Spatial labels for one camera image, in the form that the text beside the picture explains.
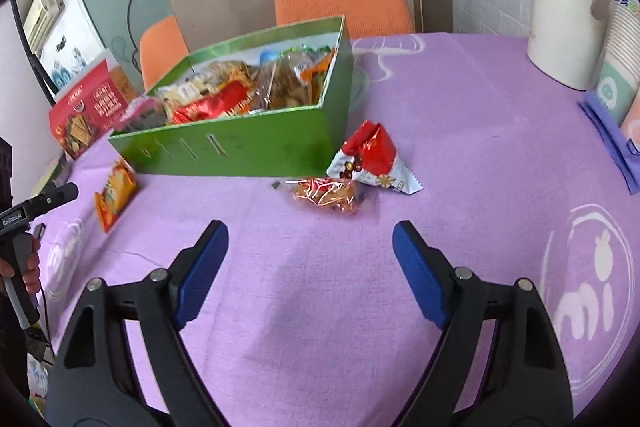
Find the person left hand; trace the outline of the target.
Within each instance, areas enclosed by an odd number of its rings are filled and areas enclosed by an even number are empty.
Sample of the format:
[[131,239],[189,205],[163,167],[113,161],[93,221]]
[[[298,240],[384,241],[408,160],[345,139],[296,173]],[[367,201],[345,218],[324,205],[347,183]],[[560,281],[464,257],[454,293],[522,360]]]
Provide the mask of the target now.
[[[32,241],[32,252],[26,259],[26,271],[23,273],[23,282],[26,291],[28,291],[30,295],[36,295],[41,289],[39,266],[40,244],[34,236],[30,236],[30,240]],[[0,260],[0,273],[2,277],[13,277],[14,275],[13,268],[4,259]]]

